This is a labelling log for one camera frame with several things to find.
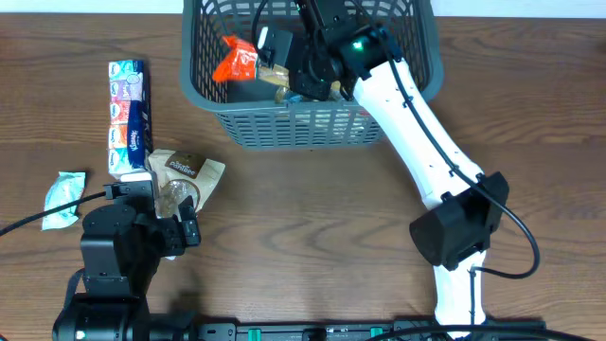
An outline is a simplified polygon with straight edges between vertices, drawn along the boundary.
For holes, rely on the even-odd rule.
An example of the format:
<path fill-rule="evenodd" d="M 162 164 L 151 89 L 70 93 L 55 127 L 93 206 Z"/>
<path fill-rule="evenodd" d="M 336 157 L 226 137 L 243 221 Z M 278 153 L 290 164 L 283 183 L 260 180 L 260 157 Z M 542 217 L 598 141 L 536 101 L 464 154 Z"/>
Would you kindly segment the brown Pantree snack pouch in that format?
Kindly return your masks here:
<path fill-rule="evenodd" d="M 225 164 L 195 153 L 157 149 L 148 158 L 155 174 L 158 218 L 180 218 L 178 205 L 188 196 L 198 214 L 225 171 Z"/>

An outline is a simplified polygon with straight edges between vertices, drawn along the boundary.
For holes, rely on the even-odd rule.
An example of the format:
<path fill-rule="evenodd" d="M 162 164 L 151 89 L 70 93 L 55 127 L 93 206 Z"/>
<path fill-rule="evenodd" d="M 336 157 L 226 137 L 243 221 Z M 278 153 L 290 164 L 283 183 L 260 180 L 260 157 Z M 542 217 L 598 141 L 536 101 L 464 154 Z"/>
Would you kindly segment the gold coffee bag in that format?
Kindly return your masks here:
<path fill-rule="evenodd" d="M 339 83 L 336 88 L 330 90 L 327 101 L 310 99 L 297 94 L 286 87 L 279 87 L 276 91 L 276 109 L 272 115 L 276 119 L 309 119 L 310 117 L 328 118 L 335 117 L 370 117 L 370 113 L 358 105 L 355 101 L 346 101 L 339 93 Z"/>

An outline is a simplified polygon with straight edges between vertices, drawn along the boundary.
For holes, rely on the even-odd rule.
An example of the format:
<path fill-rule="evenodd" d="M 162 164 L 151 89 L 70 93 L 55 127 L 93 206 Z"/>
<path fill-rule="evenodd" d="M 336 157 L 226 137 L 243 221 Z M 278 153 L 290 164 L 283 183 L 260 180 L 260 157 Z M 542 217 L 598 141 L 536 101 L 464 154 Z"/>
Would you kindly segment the orange pasta packet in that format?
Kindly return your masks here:
<path fill-rule="evenodd" d="M 223 36 L 229 52 L 215 68 L 212 80 L 252 81 L 261 80 L 289 88 L 289 71 L 280 65 L 263 64 L 253 45 L 235 35 Z"/>

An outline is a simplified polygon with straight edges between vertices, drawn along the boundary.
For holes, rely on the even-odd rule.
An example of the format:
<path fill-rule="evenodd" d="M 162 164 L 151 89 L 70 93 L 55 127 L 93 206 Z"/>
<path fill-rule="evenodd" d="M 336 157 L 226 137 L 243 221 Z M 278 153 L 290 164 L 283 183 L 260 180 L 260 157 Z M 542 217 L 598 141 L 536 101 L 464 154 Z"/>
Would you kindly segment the Kleenex tissue multipack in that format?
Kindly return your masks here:
<path fill-rule="evenodd" d="M 141 60 L 108 63 L 108 172 L 114 178 L 147 171 L 152 153 L 149 73 Z"/>

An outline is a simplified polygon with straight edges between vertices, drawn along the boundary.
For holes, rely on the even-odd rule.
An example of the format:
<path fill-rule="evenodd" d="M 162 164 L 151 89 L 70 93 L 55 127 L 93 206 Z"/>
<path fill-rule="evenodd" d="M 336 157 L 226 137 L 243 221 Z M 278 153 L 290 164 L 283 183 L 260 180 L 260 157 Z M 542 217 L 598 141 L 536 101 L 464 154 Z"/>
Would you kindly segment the small teal tissue packet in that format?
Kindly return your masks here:
<path fill-rule="evenodd" d="M 55 183 L 45 196 L 45 210 L 63 206 L 81 198 L 85 187 L 84 172 L 60 171 Z M 65 208 L 43 217 L 42 230 L 62 229 L 78 220 L 76 206 Z"/>

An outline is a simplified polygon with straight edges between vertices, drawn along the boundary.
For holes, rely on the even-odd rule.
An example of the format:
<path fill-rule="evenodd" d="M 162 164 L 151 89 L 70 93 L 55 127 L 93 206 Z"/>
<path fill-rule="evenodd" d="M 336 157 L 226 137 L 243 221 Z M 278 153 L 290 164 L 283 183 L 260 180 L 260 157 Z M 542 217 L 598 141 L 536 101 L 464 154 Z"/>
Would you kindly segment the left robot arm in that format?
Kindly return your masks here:
<path fill-rule="evenodd" d="M 68 282 L 54 341 L 182 341 L 199 337 L 192 313 L 151 314 L 146 294 L 161 259 L 201 243 L 195 203 L 159 218 L 151 180 L 104 187 L 108 205 L 83 219 L 84 266 Z"/>

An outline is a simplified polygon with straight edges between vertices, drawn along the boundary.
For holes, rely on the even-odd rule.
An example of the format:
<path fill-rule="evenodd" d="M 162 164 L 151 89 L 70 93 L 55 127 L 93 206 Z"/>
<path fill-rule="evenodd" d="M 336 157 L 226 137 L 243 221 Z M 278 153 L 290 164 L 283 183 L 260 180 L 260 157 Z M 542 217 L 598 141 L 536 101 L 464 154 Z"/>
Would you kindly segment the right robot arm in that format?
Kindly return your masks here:
<path fill-rule="evenodd" d="M 434 268 L 435 318 L 460 339 L 488 318 L 481 277 L 490 237 L 508 198 L 500 173 L 486 175 L 450 138 L 421 95 L 391 32 L 357 1 L 298 1 L 302 35 L 252 25 L 263 63 L 283 65 L 290 87 L 325 100 L 339 83 L 379 124 L 426 207 L 410 224 L 411 238 Z"/>

